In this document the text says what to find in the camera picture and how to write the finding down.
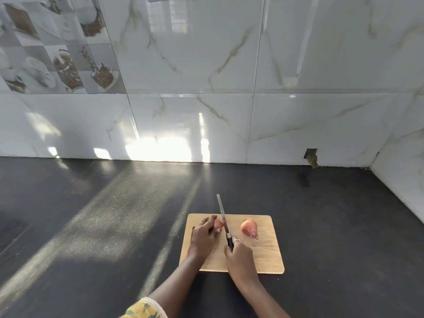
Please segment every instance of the knife blade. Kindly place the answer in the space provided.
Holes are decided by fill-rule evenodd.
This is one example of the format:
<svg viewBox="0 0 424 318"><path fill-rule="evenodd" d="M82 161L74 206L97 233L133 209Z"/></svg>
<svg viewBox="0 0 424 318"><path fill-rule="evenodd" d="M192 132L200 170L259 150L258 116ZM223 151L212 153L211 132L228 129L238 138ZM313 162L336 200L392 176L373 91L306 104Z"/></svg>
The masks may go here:
<svg viewBox="0 0 424 318"><path fill-rule="evenodd" d="M231 235L230 230L228 229L227 218L225 217L225 212L224 212L224 207L222 206L221 197L219 196L219 194L216 194L216 198L218 199L219 209L221 211L222 222L224 223L225 235L227 237L227 243L228 243L228 246L231 248L231 251L233 251L233 249L234 249L233 236Z"/></svg>

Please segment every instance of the knife handle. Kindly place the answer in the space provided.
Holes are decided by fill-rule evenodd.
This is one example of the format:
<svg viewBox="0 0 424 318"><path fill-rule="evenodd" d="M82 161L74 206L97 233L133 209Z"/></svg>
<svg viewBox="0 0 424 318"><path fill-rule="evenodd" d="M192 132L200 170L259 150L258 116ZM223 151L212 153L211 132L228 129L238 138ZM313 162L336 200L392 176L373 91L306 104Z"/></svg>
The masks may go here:
<svg viewBox="0 0 424 318"><path fill-rule="evenodd" d="M233 243L233 237L227 238L228 246L230 247L231 251L234 249L234 243Z"/></svg>

